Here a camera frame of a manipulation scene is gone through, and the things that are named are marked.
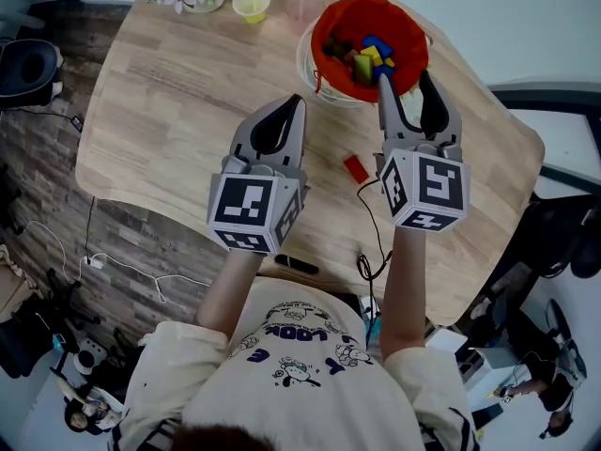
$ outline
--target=yellow cup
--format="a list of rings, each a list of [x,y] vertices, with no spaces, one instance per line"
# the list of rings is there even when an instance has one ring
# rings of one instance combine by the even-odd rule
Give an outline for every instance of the yellow cup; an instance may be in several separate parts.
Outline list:
[[[246,23],[259,23],[265,20],[265,12],[271,0],[233,0],[232,6]]]

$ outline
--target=white cable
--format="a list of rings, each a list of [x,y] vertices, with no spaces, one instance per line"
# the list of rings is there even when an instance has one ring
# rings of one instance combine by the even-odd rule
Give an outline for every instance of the white cable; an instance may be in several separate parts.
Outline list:
[[[155,277],[154,275],[150,275],[147,274],[146,272],[142,272],[139,269],[134,268],[133,266],[130,266],[128,264],[124,264],[123,262],[118,261],[117,259],[115,259],[113,256],[110,256],[108,254],[106,254],[105,252],[98,252],[96,253],[94,256],[92,256],[90,258],[90,260],[98,257],[98,256],[107,256],[108,258],[110,258],[115,264],[118,264],[119,266],[123,266],[123,267],[127,267],[128,269],[133,269],[136,272],[139,272],[140,274],[148,277],[149,279],[152,279],[152,281],[154,282],[154,286],[155,289],[157,289],[157,292],[159,293],[159,301],[163,304],[165,304],[167,302],[164,294],[161,291],[161,286],[159,285],[159,280],[161,279],[166,279],[167,277],[178,277],[180,279],[185,279],[187,281],[190,281],[192,283],[198,284],[200,286],[205,286],[206,288],[208,288],[208,284],[204,283],[204,282],[200,282],[200,281],[195,281],[194,279],[186,276],[186,275],[181,275],[181,274],[168,274],[168,275],[160,275],[159,277]],[[85,256],[83,256],[81,259],[79,259],[79,277],[77,280],[80,280],[82,278],[82,261],[85,259]]]
[[[25,232],[27,232],[27,229],[32,224],[37,224],[38,226],[44,227],[56,239],[56,241],[58,242],[58,245],[60,245],[60,250],[63,251],[63,275],[65,276],[65,279],[67,279],[69,281],[70,284],[73,284],[75,281],[71,281],[69,279],[69,277],[67,276],[67,273],[65,272],[65,265],[67,265],[67,255],[65,254],[65,248],[63,247],[63,242],[61,242],[60,239],[58,239],[56,237],[56,234],[54,234],[52,230],[50,230],[46,225],[44,225],[43,223],[38,222],[38,221],[29,221],[29,223],[27,223],[27,226],[23,230],[22,234],[24,234]]]
[[[65,279],[67,279],[67,281],[69,281],[71,284],[73,284],[76,281],[72,281],[68,276],[67,273],[65,272],[65,266],[67,265],[67,254],[65,254],[65,248],[63,247],[63,243],[60,241],[60,239],[58,239],[56,237],[56,234],[53,233],[52,230],[50,230],[49,227],[47,227],[46,225],[42,224],[41,222],[38,221],[29,221],[29,223],[27,224],[27,226],[25,227],[23,234],[27,231],[27,229],[29,228],[30,225],[32,224],[37,224],[38,226],[42,226],[44,227],[48,232],[50,232],[52,234],[52,236],[56,239],[56,241],[58,242],[58,245],[60,246],[60,250],[63,252],[63,275],[65,276]],[[185,279],[186,281],[192,282],[194,284],[198,284],[199,286],[204,286],[206,288],[209,287],[209,284],[201,282],[201,281],[196,281],[186,275],[181,275],[181,274],[168,274],[168,275],[160,275],[159,277],[155,277],[154,275],[150,275],[146,272],[142,272],[139,269],[136,269],[133,266],[130,266],[129,264],[124,264],[123,262],[115,259],[113,256],[110,256],[109,254],[106,254],[105,252],[98,252],[96,253],[94,256],[92,256],[90,258],[90,260],[94,259],[95,257],[98,256],[107,256],[109,259],[111,259],[115,264],[118,264],[119,266],[123,266],[123,267],[127,267],[128,269],[133,269],[134,271],[148,277],[149,279],[152,279],[152,281],[154,282],[154,286],[155,289],[157,289],[157,292],[159,293],[159,301],[163,304],[165,304],[167,302],[164,294],[161,291],[161,286],[159,285],[159,281],[161,279],[166,279],[167,277],[177,277],[179,279]],[[82,262],[86,259],[87,256],[83,256],[81,259],[79,259],[79,275],[77,276],[77,281],[80,281],[82,279]]]

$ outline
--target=flower vase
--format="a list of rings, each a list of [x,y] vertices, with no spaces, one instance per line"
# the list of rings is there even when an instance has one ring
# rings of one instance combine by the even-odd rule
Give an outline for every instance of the flower vase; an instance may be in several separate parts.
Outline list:
[[[210,13],[211,11],[215,11],[221,5],[223,5],[223,1],[220,5],[217,5],[217,0],[213,0],[210,4],[196,4],[193,7],[184,4],[184,10],[189,11],[190,13]]]

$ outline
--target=blue block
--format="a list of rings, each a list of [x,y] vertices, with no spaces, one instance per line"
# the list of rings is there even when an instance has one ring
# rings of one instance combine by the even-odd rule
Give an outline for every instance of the blue block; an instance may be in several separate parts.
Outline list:
[[[374,79],[373,83],[375,86],[378,84],[379,76],[382,73],[385,73],[389,77],[392,77],[396,73],[396,69],[393,69],[392,67],[389,67],[386,64],[374,67],[374,76],[372,78]]]
[[[389,56],[391,56],[392,54],[394,54],[394,50],[391,47],[389,47],[388,45],[386,45],[386,43],[384,43],[382,40],[380,40],[375,35],[368,35],[367,37],[365,37],[363,39],[362,44],[363,44],[363,47],[365,47],[365,48],[371,47],[372,45],[376,45],[376,48],[378,49],[378,53],[382,57],[382,60],[384,60],[384,59],[388,58]]]

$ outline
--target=yellow block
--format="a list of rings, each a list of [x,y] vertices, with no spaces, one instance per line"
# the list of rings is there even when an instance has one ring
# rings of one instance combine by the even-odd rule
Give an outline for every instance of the yellow block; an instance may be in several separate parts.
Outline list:
[[[382,57],[380,56],[376,45],[372,45],[371,47],[367,47],[366,49],[361,50],[363,55],[369,55],[372,57],[372,61],[374,62],[374,67],[379,67],[384,63]]]

